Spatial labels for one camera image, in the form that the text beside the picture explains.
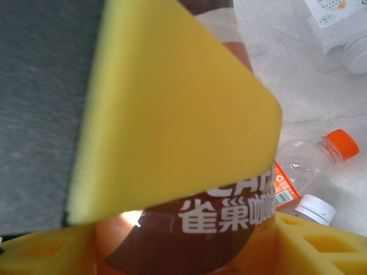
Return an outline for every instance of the clear plastic bottle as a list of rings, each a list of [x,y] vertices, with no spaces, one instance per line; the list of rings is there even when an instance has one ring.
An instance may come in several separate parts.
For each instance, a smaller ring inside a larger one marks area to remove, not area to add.
[[[281,146],[276,161],[299,195],[322,175],[331,176],[335,164],[343,163],[359,153],[357,143],[338,129],[319,142],[292,140]]]
[[[322,71],[367,73],[366,0],[291,1],[304,39]]]

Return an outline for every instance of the floor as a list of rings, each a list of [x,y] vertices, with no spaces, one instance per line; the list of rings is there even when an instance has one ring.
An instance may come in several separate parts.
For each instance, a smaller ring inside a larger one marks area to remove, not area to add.
[[[313,194],[337,210],[331,226],[367,236],[367,76],[315,58],[292,0],[235,0],[240,30],[256,76],[278,98],[284,117],[280,145],[347,131],[360,154],[344,163]]]

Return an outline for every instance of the bottle cap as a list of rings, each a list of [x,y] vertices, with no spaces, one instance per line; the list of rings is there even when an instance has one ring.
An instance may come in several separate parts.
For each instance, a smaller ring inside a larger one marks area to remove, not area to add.
[[[322,225],[329,225],[336,212],[333,206],[309,194],[304,195],[294,211]]]
[[[367,73],[367,37],[346,44],[343,63],[351,73]]]
[[[350,159],[360,152],[357,143],[341,129],[331,132],[325,138],[335,146],[344,160]]]

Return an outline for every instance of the bottle neck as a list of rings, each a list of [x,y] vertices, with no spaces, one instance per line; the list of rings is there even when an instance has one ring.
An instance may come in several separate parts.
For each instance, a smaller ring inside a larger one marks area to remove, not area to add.
[[[339,150],[336,149],[334,144],[328,141],[325,137],[323,137],[322,140],[318,144],[322,147],[325,155],[332,163],[343,163],[344,162],[344,158],[340,154]]]

